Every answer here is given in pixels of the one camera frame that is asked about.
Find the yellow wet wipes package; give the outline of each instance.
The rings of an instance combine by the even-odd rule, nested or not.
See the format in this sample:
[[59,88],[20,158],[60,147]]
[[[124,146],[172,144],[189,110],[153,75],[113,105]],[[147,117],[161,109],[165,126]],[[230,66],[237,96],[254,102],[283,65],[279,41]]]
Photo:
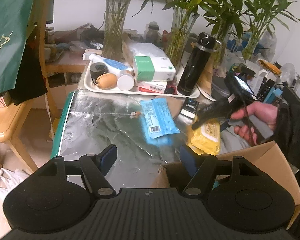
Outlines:
[[210,119],[201,127],[192,131],[188,146],[197,154],[218,155],[220,151],[220,124],[217,119]]

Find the glass vase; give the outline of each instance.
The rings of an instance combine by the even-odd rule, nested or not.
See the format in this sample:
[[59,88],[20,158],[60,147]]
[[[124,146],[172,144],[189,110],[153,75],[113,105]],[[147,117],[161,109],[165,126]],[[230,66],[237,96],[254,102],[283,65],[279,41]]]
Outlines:
[[121,61],[122,29],[130,0],[106,0],[105,36],[102,56]]
[[244,60],[251,59],[253,52],[256,49],[256,46],[258,45],[259,39],[260,39],[259,35],[254,35],[254,34],[251,35],[247,46],[242,51],[242,56]]
[[198,14],[189,13],[185,9],[178,7],[173,8],[171,37],[164,52],[176,69],[178,69],[180,65],[186,40],[198,16]]
[[227,47],[227,42],[230,38],[230,29],[232,24],[226,24],[226,22],[223,22],[220,24],[219,30],[214,36],[217,41],[220,41],[222,43],[221,48],[219,49],[219,44],[216,43],[214,49],[219,49],[216,52],[213,52],[212,57],[214,57],[213,61],[213,68],[217,69],[222,64],[223,58],[225,56],[225,51]]

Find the black sleeve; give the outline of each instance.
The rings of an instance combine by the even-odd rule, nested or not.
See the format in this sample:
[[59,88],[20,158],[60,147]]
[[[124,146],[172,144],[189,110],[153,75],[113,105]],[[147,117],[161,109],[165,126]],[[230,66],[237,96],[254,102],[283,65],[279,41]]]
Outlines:
[[288,162],[300,169],[300,106],[281,104],[274,140]]

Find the black thermos bottle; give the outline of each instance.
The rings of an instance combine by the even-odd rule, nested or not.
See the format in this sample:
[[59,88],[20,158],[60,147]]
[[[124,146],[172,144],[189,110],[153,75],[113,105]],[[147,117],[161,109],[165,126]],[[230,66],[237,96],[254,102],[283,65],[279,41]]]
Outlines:
[[192,94],[197,81],[204,70],[216,41],[214,37],[207,33],[200,33],[197,42],[187,62],[186,68],[177,86],[178,92],[185,96]]

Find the green strip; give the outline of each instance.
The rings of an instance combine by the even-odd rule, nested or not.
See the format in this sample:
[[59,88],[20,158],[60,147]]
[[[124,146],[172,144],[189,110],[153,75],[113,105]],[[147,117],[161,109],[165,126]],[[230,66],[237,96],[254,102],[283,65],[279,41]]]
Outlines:
[[61,143],[61,139],[62,139],[61,137],[62,137],[62,132],[63,132],[63,126],[66,122],[68,110],[70,108],[70,102],[71,102],[71,99],[72,99],[72,96],[73,96],[74,92],[75,91],[72,91],[68,94],[68,97],[67,97],[66,102],[65,102],[65,106],[63,107],[62,115],[60,117],[58,128],[57,128],[56,134],[54,136],[54,140],[53,140],[52,152],[51,152],[51,156],[50,156],[51,159],[53,157],[58,156],[60,143]]
[[154,66],[150,57],[135,56],[138,68],[137,81],[152,81],[154,76]]

